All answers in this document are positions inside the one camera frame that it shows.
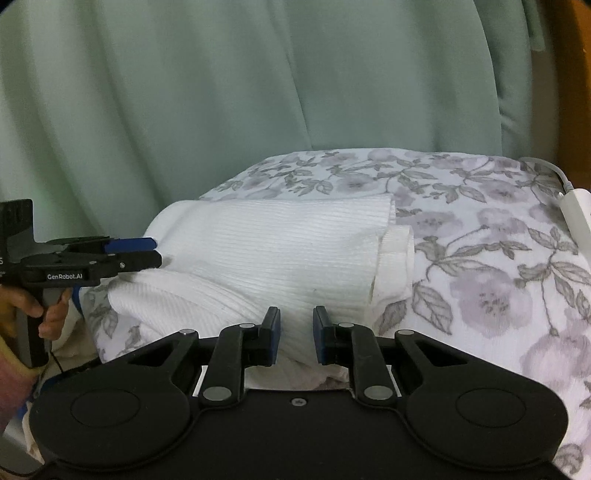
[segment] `ribbed fabric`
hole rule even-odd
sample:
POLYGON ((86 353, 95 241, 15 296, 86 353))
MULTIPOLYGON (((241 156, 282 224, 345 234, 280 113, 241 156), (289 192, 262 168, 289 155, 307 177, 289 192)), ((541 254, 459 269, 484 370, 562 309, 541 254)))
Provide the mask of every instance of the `ribbed fabric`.
POLYGON ((410 295, 413 238, 395 226, 387 194, 346 200, 178 202, 146 231, 163 266, 120 275, 109 301, 154 341, 182 328, 217 336, 281 309, 278 365, 252 368, 251 388, 315 388, 340 368, 317 364, 312 309, 372 326, 379 309, 410 295))

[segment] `finger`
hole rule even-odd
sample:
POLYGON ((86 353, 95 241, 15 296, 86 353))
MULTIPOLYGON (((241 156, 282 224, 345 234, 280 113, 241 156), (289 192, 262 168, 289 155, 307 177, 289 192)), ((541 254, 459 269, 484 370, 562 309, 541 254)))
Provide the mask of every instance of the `finger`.
POLYGON ((51 307, 51 310, 48 309, 46 319, 39 325, 39 337, 48 340, 57 340, 61 337, 66 315, 60 310, 62 310, 61 304, 51 307))
POLYGON ((53 323, 64 320, 68 315, 68 305, 65 303, 56 303, 47 309, 43 323, 53 323))
POLYGON ((53 323, 42 323, 39 325, 39 337, 47 340, 57 340, 61 337, 61 331, 63 330, 64 323, 53 322, 53 323))
POLYGON ((69 303, 70 299, 72 298, 72 294, 74 293, 73 288, 67 288, 64 290, 64 293, 61 294, 60 303, 69 303))
POLYGON ((39 318, 43 315, 43 307, 35 297, 26 290, 0 285, 0 301, 5 301, 25 312, 29 317, 39 318))

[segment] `floral pattern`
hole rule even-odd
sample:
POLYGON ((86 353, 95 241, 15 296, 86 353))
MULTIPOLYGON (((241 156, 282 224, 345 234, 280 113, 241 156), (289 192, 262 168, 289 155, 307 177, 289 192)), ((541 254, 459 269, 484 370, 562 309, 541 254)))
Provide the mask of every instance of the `floral pattern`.
MULTIPOLYGON (((376 333, 414 329, 552 388, 571 419, 554 463, 586 480, 591 273, 557 207, 560 191, 536 164, 377 148, 267 158, 201 199, 391 193, 397 222, 414 231, 413 293, 385 309, 376 333)), ((99 316, 90 322, 105 360, 143 344, 137 326, 99 316)))

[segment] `sweater sleeve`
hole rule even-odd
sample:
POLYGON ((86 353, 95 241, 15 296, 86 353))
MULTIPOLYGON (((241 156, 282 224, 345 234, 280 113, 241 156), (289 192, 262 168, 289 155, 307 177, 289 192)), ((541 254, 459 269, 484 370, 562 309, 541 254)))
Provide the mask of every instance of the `sweater sleeve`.
POLYGON ((0 434, 29 397, 43 367, 27 368, 0 336, 0 434))

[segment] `white cable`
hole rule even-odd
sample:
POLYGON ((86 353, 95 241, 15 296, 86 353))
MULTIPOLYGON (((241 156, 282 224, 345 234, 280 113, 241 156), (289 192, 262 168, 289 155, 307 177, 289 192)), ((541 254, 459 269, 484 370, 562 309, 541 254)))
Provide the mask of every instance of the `white cable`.
POLYGON ((560 181, 562 181, 562 185, 564 187, 565 193, 568 193, 571 190, 574 190, 573 184, 569 182, 569 180, 566 177, 566 175, 564 174, 564 172, 562 170, 560 170, 553 163, 550 163, 549 161, 546 161, 546 160, 542 160, 541 158, 534 158, 534 157, 521 157, 519 159, 519 161, 537 163, 537 164, 542 165, 546 168, 549 168, 550 170, 555 172, 560 177, 560 181))

